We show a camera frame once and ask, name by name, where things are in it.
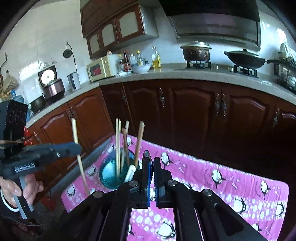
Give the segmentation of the upper wall cabinet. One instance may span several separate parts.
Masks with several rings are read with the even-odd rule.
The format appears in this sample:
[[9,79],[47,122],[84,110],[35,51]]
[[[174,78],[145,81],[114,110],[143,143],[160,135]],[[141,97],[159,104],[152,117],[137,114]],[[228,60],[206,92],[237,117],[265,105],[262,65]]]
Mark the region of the upper wall cabinet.
[[81,1],[82,36],[90,59],[159,36],[156,1]]

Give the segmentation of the cream microwave oven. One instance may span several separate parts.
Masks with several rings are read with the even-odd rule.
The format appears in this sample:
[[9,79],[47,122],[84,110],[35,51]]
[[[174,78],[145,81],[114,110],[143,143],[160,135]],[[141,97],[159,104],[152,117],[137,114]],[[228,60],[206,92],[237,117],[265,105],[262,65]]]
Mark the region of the cream microwave oven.
[[114,77],[119,72],[119,54],[111,54],[101,57],[87,65],[87,71],[91,82]]

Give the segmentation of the dark brown short chopstick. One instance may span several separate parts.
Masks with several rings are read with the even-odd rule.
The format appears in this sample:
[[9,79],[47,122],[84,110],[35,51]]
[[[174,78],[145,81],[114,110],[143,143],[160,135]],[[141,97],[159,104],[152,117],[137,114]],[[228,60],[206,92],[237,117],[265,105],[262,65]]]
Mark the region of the dark brown short chopstick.
[[123,146],[125,150],[125,157],[126,157],[126,163],[127,166],[130,166],[130,158],[129,158],[129,152],[128,152],[128,145],[127,145],[127,132],[126,128],[122,128],[122,134],[123,134]]

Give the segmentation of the black dish rack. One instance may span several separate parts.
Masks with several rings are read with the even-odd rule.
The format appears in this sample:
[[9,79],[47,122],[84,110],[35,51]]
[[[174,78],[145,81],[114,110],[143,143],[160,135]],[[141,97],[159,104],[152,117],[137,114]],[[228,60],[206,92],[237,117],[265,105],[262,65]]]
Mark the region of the black dish rack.
[[287,44],[281,43],[274,74],[279,85],[295,93],[295,51]]

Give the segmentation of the reddish brown chopstick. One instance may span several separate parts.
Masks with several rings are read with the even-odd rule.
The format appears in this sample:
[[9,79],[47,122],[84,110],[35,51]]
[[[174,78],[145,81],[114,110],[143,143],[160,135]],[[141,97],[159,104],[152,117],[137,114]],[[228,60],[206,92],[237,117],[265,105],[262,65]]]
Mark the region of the reddish brown chopstick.
[[138,129],[138,136],[137,136],[137,144],[136,144],[136,148],[135,148],[135,157],[134,157],[134,165],[136,168],[138,167],[138,156],[139,156],[140,144],[142,141],[143,134],[144,134],[144,122],[140,121],[139,129]]

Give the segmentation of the black wok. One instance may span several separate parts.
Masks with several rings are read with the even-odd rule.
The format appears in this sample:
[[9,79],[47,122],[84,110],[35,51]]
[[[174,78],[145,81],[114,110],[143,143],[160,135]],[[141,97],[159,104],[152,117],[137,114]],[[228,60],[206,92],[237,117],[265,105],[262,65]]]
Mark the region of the black wok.
[[276,64],[288,64],[288,61],[281,60],[265,60],[257,54],[248,52],[247,49],[242,51],[224,51],[224,54],[229,58],[229,60],[235,65],[247,69],[258,69],[262,67],[265,63],[276,63]]

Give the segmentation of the teal utensil holder cup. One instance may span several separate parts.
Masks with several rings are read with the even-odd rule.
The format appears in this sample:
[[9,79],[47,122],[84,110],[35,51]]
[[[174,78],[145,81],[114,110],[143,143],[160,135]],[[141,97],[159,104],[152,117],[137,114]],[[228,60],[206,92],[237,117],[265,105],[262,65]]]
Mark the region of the teal utensil holder cup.
[[[129,150],[130,165],[134,165],[135,154]],[[117,189],[124,183],[126,173],[128,171],[126,157],[124,155],[123,167],[120,168],[120,176],[116,176],[116,150],[112,150],[103,160],[99,169],[99,178],[101,183],[109,189]]]

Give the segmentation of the white ceramic soup spoon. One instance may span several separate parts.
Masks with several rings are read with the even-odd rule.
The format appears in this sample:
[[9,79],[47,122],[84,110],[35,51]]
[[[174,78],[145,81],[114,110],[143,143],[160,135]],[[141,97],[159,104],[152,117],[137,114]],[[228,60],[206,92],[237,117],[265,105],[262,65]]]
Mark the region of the white ceramic soup spoon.
[[126,176],[125,176],[124,183],[129,182],[129,181],[132,180],[133,175],[134,175],[136,170],[137,170],[137,168],[135,167],[135,165],[131,164],[129,166],[128,171],[127,171]]

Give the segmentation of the yellow oil bottle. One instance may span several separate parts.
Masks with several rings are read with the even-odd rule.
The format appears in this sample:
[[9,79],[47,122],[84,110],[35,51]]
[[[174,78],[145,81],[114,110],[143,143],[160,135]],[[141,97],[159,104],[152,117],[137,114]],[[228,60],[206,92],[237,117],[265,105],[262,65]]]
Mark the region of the yellow oil bottle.
[[152,47],[152,65],[153,68],[161,68],[161,58],[155,46]]

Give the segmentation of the rice cooker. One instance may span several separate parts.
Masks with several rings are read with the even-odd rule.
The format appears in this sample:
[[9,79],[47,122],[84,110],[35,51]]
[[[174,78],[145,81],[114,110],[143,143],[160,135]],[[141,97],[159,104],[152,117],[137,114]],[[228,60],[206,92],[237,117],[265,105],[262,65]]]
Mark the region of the rice cooker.
[[38,73],[43,96],[48,104],[53,104],[64,97],[65,87],[57,76],[56,66],[52,65]]

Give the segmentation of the pink penguin table cloth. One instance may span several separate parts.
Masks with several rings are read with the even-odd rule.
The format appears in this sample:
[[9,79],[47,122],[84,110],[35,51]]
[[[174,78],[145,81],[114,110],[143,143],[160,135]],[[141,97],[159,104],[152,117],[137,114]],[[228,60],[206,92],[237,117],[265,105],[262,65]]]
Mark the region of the pink penguin table cloth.
[[[277,240],[285,218],[289,187],[286,183],[248,174],[197,159],[147,141],[140,151],[161,159],[172,178],[189,189],[211,189],[267,240]],[[175,240],[172,209],[135,209],[130,219],[129,240]]]

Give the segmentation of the light wooden chopstick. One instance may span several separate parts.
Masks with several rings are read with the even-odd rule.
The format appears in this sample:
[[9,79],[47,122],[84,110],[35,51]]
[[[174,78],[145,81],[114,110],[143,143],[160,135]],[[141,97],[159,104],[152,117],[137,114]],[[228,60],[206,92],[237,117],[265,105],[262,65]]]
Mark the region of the light wooden chopstick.
[[[74,118],[71,118],[71,125],[72,125],[72,134],[73,134],[74,143],[79,144],[77,125],[76,125],[76,120]],[[90,195],[90,190],[89,190],[87,182],[86,182],[85,173],[84,173],[83,164],[82,164],[80,154],[77,155],[77,161],[78,161],[78,166],[79,166],[81,177],[82,177],[83,184],[84,184],[85,194],[88,197]]]

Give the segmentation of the dark sauce bottle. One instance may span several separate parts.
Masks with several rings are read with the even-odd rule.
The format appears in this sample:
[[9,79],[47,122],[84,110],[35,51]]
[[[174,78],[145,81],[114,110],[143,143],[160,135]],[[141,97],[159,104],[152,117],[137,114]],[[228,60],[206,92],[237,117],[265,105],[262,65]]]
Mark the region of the dark sauce bottle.
[[126,51],[123,52],[123,64],[124,64],[125,72],[129,72],[130,71],[130,61],[127,57]]

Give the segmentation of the brown cooking pot with lid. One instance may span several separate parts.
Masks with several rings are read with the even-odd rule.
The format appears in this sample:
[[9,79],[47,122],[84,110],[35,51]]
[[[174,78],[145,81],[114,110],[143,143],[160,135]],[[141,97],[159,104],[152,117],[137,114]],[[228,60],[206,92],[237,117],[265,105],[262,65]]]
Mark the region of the brown cooking pot with lid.
[[180,47],[186,61],[210,61],[211,46],[205,42],[192,41]]

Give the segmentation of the lower kitchen cabinets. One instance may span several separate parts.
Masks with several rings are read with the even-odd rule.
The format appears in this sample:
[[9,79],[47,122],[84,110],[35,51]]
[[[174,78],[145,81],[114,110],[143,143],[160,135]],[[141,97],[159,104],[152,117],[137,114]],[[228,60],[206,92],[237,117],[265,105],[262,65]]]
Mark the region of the lower kitchen cabinets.
[[274,94],[212,81],[160,79],[104,85],[87,91],[29,126],[38,143],[70,140],[78,123],[87,155],[129,122],[136,135],[185,154],[257,175],[295,174],[295,105]]

